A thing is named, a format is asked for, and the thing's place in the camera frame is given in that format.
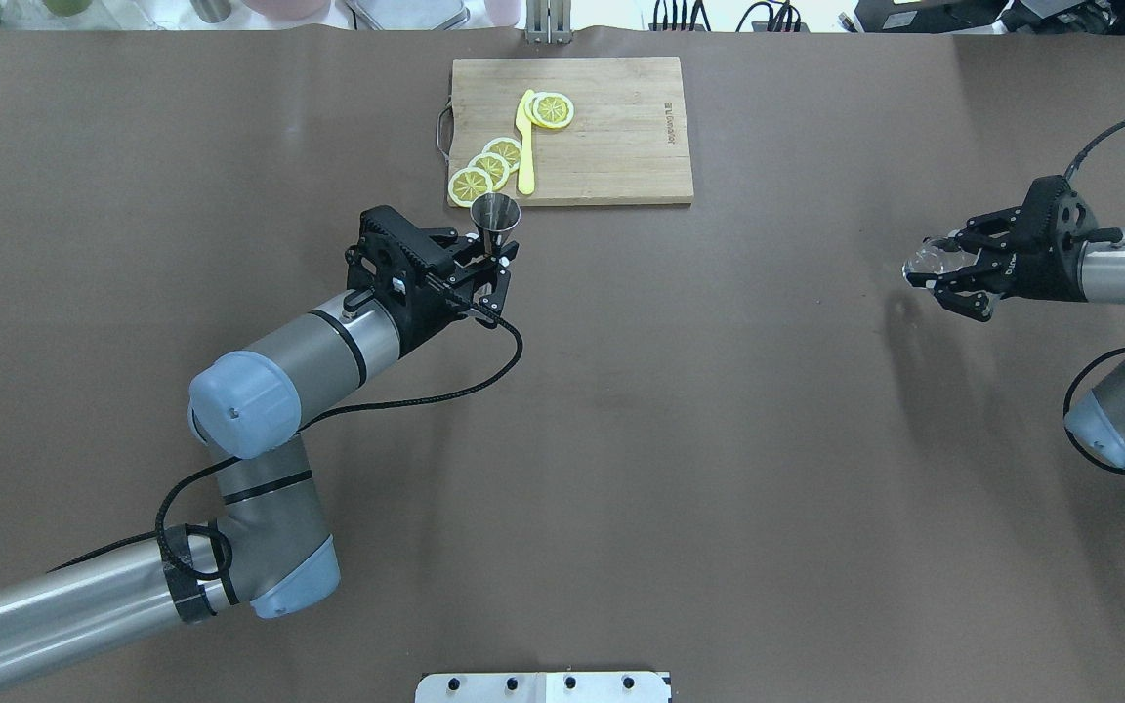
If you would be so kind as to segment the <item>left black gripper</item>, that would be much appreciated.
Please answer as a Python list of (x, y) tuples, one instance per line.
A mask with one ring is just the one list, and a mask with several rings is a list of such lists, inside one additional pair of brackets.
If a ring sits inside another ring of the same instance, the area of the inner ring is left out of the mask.
[[(389, 313), (407, 357), (461, 317), (495, 328), (504, 315), (514, 254), (487, 256), (482, 236), (451, 227), (420, 228), (393, 206), (374, 206), (358, 218), (358, 240), (346, 250), (346, 286), (372, 289)], [(461, 310), (430, 283), (454, 274)]]

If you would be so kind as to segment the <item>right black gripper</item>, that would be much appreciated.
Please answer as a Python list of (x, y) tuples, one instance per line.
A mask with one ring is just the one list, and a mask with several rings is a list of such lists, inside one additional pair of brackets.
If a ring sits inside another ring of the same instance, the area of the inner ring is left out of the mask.
[(1037, 178), (1019, 210), (978, 215), (934, 240), (934, 249), (947, 254), (1012, 254), (1000, 272), (992, 265), (932, 270), (926, 289), (943, 309), (979, 323), (990, 321), (1004, 298), (1084, 301), (1081, 259), (1088, 236), (1099, 227), (1066, 178)]

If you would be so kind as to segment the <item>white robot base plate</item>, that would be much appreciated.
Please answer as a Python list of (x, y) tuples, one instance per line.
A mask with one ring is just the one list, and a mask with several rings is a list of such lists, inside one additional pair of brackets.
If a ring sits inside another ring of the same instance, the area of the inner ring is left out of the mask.
[(416, 685), (415, 702), (673, 702), (659, 672), (434, 673)]

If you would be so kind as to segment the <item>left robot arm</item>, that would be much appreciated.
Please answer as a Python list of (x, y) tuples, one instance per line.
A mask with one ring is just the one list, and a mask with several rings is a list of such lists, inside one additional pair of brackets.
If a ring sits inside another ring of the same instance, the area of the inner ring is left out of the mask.
[(241, 603), (285, 618), (338, 588), (303, 432), (352, 413), (350, 395), (454, 321), (505, 326), (520, 206), (487, 193), (470, 215), (461, 234), (363, 211), (343, 292), (196, 375), (187, 418), (214, 463), (182, 486), (214, 477), (224, 515), (169, 524), (169, 492), (147, 533), (1, 591), (0, 690)]

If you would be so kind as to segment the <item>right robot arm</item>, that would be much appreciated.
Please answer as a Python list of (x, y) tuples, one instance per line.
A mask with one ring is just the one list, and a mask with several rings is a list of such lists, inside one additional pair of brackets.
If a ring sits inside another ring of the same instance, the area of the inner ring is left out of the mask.
[[(1034, 180), (1022, 202), (928, 237), (903, 279), (939, 307), (987, 321), (1005, 301), (1125, 310), (1125, 227), (1102, 226), (1064, 175)], [(1068, 444), (1125, 476), (1125, 343), (1084, 363), (1062, 395)]]

